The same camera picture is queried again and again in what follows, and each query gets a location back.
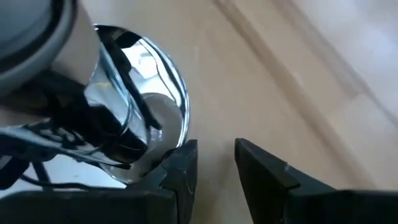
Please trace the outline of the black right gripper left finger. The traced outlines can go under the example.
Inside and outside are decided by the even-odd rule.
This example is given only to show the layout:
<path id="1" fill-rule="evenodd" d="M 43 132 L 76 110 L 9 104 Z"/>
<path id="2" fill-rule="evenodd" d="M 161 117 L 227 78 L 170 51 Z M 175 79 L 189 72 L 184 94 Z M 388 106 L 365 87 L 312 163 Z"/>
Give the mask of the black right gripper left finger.
<path id="1" fill-rule="evenodd" d="M 0 224 L 189 224 L 197 162 L 192 139 L 125 189 L 11 194 L 0 199 Z"/>

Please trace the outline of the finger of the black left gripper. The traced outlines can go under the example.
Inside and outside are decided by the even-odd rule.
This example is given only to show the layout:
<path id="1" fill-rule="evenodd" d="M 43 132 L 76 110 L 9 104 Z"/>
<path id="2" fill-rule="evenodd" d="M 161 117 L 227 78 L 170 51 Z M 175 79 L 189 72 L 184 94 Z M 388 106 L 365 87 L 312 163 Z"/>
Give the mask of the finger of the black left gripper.
<path id="1" fill-rule="evenodd" d="M 0 75 L 0 155 L 91 156 L 103 148 L 86 86 L 51 70 Z"/>

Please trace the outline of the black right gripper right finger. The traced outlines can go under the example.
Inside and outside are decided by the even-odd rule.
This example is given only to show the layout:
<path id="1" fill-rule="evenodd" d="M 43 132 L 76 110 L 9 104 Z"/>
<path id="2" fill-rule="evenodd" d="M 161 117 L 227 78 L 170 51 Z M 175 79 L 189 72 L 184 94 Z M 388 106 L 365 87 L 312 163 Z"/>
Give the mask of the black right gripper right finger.
<path id="1" fill-rule="evenodd" d="M 243 138 L 234 158 L 254 224 L 398 224 L 398 191 L 335 189 Z"/>

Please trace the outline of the chrome lamp socket base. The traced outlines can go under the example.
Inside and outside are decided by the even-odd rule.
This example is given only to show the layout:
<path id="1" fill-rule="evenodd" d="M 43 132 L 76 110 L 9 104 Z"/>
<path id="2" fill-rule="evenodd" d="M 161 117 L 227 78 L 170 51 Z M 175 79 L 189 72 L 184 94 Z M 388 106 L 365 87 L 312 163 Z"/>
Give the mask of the chrome lamp socket base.
<path id="1" fill-rule="evenodd" d="M 127 164 L 125 169 L 100 167 L 112 178 L 133 184 L 185 143 L 188 90 L 168 53 L 147 37 L 104 24 L 95 30 L 101 53 L 85 97 L 109 139 L 107 155 Z"/>

